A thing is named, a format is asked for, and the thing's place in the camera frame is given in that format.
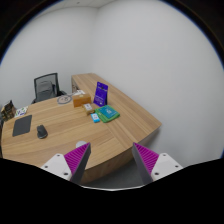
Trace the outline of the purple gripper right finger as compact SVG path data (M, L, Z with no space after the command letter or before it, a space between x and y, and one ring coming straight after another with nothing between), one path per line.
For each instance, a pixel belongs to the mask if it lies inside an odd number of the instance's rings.
M157 154L137 143L132 146L132 154L144 185L182 169L167 153Z

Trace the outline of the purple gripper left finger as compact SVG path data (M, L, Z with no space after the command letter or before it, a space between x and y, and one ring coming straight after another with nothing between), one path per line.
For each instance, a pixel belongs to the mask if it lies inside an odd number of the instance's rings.
M42 169L79 185L90 154L91 144L86 143L65 155L55 154L42 166Z

